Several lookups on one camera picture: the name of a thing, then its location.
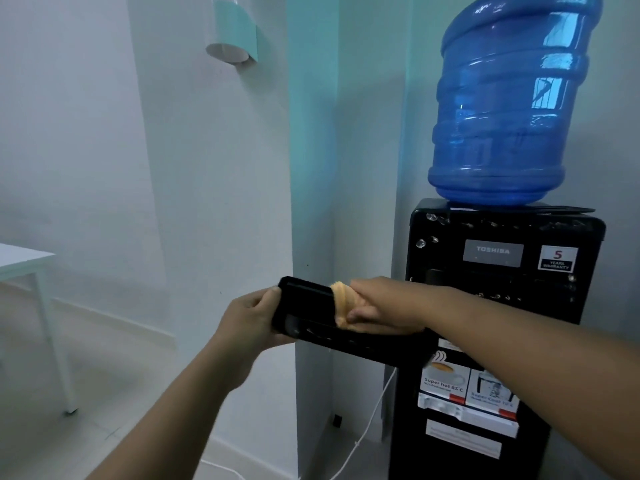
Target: teal light on wall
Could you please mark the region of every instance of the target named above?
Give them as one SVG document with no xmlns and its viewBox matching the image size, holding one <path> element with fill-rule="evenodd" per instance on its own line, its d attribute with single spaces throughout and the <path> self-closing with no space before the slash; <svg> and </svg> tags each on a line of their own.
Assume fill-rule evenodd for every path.
<svg viewBox="0 0 640 480">
<path fill-rule="evenodd" d="M 211 0 L 207 53 L 229 64 L 258 60 L 257 29 L 247 12 L 249 0 Z"/>
</svg>

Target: floor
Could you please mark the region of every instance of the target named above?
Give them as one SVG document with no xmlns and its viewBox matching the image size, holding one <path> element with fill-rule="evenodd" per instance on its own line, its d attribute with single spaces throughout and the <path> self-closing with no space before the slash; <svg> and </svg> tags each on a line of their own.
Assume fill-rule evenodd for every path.
<svg viewBox="0 0 640 480">
<path fill-rule="evenodd" d="M 67 345 L 80 409 L 65 417 L 51 353 L 40 333 L 34 300 L 0 285 L 0 478 L 83 480 L 110 453 L 175 376 L 175 350 L 144 336 L 55 307 Z M 356 437 L 329 427 L 304 480 L 329 480 Z M 282 480 L 222 444 L 207 460 L 235 468 L 246 480 Z M 340 475 L 383 480 L 388 444 L 364 441 Z M 201 465 L 196 480 L 237 480 Z"/>
</svg>

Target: orange cleaning cloth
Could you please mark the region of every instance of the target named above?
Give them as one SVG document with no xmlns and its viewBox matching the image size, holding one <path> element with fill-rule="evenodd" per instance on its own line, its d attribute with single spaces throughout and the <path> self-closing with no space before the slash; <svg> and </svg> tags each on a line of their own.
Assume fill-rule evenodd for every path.
<svg viewBox="0 0 640 480">
<path fill-rule="evenodd" d="M 335 302 L 335 324 L 344 330 L 352 329 L 352 326 L 347 323 L 348 313 L 359 306 L 369 306 L 370 303 L 343 282 L 338 281 L 332 284 L 331 290 L 333 290 Z"/>
</svg>

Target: power cord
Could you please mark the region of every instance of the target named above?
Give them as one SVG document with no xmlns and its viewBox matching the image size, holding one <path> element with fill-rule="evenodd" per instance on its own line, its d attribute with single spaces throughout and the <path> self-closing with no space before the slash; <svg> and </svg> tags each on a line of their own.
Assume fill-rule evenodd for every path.
<svg viewBox="0 0 640 480">
<path fill-rule="evenodd" d="M 340 468 L 340 470 L 338 470 L 338 472 L 331 477 L 330 480 L 335 480 L 336 478 L 338 478 L 338 476 L 342 473 L 342 471 L 346 468 L 347 463 L 349 462 L 349 460 L 351 459 L 351 457 L 353 456 L 353 454 L 356 452 L 356 450 L 358 449 L 358 446 L 360 446 L 360 443 L 362 442 L 362 440 L 364 439 L 364 437 L 367 435 L 367 433 L 369 432 L 369 428 L 371 427 L 371 423 L 373 422 L 373 418 L 375 418 L 376 416 L 376 411 L 378 411 L 378 407 L 380 406 L 380 403 L 382 402 L 382 398 L 385 396 L 385 393 L 387 392 L 387 389 L 389 387 L 389 384 L 391 384 L 391 380 L 393 380 L 393 378 L 395 377 L 397 372 L 397 369 L 394 369 L 393 373 L 391 373 L 391 376 L 389 377 L 389 379 L 387 380 L 387 383 L 385 384 L 384 389 L 382 389 L 382 394 L 380 394 L 380 397 L 378 398 L 378 402 L 376 403 L 376 407 L 373 409 L 373 412 L 371 413 L 371 417 L 369 418 L 369 423 L 367 424 L 367 427 L 364 430 L 364 433 L 362 434 L 362 436 L 360 437 L 360 439 L 358 441 L 356 441 L 355 446 L 353 447 L 353 449 L 351 450 L 351 452 L 349 453 L 348 457 L 346 460 L 344 460 L 344 463 L 342 464 L 342 467 Z M 227 467 L 223 467 L 222 465 L 218 465 L 217 463 L 212 463 L 210 461 L 207 460 L 200 460 L 201 463 L 204 463 L 205 465 L 209 465 L 210 467 L 215 467 L 215 468 L 220 468 L 221 470 L 225 470 L 227 472 L 231 472 L 233 474 L 236 474 L 237 477 L 240 480 L 246 480 L 246 478 L 244 478 L 244 476 L 240 475 L 238 472 L 236 472 L 235 470 L 233 470 L 232 468 L 227 468 Z"/>
</svg>

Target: table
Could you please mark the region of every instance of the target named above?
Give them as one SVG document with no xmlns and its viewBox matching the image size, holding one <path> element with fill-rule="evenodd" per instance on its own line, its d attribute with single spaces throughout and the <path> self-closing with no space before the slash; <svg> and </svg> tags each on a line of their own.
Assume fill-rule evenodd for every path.
<svg viewBox="0 0 640 480">
<path fill-rule="evenodd" d="M 76 393 L 71 382 L 67 352 L 60 342 L 58 324 L 51 313 L 49 291 L 44 276 L 44 268 L 55 256 L 52 253 L 0 244 L 0 282 L 29 275 L 38 302 L 38 317 L 45 339 L 51 347 L 58 379 L 65 395 L 65 412 L 73 414 L 77 410 Z"/>
</svg>

